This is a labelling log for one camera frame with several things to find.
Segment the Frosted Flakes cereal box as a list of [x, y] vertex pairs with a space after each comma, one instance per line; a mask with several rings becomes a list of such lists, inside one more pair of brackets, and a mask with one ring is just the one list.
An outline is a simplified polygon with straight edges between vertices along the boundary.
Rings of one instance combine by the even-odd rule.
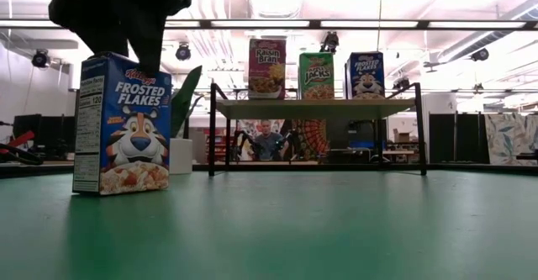
[[82, 63], [72, 190], [100, 196], [169, 184], [171, 77], [114, 53]]
[[345, 63], [345, 98], [385, 98], [383, 53], [352, 52]]

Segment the Raisin Bran cereal box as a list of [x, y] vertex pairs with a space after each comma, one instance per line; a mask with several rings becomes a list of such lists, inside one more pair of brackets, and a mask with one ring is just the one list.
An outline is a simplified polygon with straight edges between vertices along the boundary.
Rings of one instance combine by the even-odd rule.
[[284, 99], [286, 59], [286, 40], [250, 40], [249, 99]]

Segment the Apple Jacks cereal box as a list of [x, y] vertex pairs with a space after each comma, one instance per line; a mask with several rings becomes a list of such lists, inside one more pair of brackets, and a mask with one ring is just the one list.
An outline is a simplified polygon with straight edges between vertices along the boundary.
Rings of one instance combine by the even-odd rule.
[[332, 99], [335, 95], [333, 55], [328, 52], [302, 53], [298, 58], [300, 99]]

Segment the black computer monitor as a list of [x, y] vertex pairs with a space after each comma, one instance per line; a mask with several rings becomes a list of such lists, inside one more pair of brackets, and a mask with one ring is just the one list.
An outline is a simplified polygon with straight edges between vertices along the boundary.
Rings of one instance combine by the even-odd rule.
[[34, 133], [34, 138], [28, 142], [36, 142], [39, 138], [41, 114], [17, 115], [13, 121], [13, 137], [19, 137], [27, 131]]
[[66, 160], [75, 150], [75, 134], [74, 116], [43, 116], [35, 143], [46, 160]]

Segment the green plant white pot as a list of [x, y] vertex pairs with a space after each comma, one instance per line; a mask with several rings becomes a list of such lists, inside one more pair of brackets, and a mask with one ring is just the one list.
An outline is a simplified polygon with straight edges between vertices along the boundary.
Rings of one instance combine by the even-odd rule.
[[181, 88], [171, 101], [170, 174], [188, 174], [193, 170], [193, 142], [182, 137], [185, 121], [192, 113], [191, 101], [202, 76], [202, 66], [195, 67], [186, 76]]

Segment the red bar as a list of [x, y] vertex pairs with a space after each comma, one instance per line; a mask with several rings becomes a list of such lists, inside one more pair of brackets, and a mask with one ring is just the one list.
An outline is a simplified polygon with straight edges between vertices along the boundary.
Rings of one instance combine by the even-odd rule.
[[16, 137], [14, 140], [9, 141], [6, 145], [0, 143], [0, 153], [4, 154], [8, 152], [6, 146], [17, 148], [22, 144], [27, 143], [29, 140], [34, 138], [34, 133], [32, 131], [27, 131], [26, 133]]

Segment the person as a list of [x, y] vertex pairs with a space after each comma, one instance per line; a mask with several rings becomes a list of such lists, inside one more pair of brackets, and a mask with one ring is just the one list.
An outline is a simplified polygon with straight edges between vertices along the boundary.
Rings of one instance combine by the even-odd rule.
[[272, 131], [269, 119], [261, 121], [261, 134], [255, 138], [255, 142], [261, 147], [258, 154], [260, 161], [281, 161], [288, 148], [288, 142], [283, 136]]

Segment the orange mandala tapestry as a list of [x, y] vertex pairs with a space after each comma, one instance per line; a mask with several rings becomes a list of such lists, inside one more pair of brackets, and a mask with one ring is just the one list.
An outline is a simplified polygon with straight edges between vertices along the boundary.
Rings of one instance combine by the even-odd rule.
[[304, 160], [317, 161], [327, 153], [330, 143], [324, 119], [295, 119], [292, 124], [298, 134], [298, 149]]

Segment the green table mat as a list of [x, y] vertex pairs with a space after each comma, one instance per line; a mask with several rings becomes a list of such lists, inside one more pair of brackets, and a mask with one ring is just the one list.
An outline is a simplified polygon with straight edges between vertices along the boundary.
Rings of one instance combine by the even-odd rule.
[[165, 191], [0, 180], [0, 280], [538, 280], [538, 177], [236, 172]]

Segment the black room divider panel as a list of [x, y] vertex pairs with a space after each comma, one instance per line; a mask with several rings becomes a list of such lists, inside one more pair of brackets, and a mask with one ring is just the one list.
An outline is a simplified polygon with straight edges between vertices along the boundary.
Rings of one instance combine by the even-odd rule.
[[430, 114], [429, 163], [489, 164], [484, 114]]

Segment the leaf pattern room divider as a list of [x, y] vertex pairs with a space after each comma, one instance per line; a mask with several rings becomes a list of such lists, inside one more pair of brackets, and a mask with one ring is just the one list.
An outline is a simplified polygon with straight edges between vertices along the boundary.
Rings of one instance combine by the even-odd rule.
[[488, 156], [495, 166], [538, 166], [517, 156], [538, 150], [538, 115], [485, 114]]

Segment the wooden shelf black frame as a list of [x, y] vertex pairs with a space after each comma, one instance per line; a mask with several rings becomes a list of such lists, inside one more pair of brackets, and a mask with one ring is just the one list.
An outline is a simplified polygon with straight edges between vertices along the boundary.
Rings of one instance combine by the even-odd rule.
[[[233, 119], [354, 119], [379, 121], [408, 108], [415, 108], [418, 125], [419, 164], [411, 166], [422, 176], [427, 174], [428, 163], [425, 150], [424, 117], [421, 86], [414, 82], [388, 98], [382, 99], [321, 99], [321, 100], [231, 100], [218, 84], [210, 85], [208, 174], [216, 171], [249, 172], [271, 168], [252, 165], [230, 165], [231, 121]], [[215, 163], [216, 114], [225, 118], [224, 165]]]

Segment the black metal table frame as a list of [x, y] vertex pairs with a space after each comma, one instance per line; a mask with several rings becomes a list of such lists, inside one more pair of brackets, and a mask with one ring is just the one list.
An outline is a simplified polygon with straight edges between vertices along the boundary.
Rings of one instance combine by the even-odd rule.
[[[16, 164], [0, 164], [0, 179], [15, 177], [46, 176], [72, 173], [73, 165], [43, 164], [40, 166], [25, 166]], [[419, 164], [335, 164], [319, 165], [305, 163], [246, 163], [246, 164], [217, 164], [216, 172], [403, 172], [420, 171]], [[427, 171], [455, 172], [490, 172], [501, 174], [516, 174], [538, 177], [538, 166], [493, 166], [483, 164], [429, 164]]]

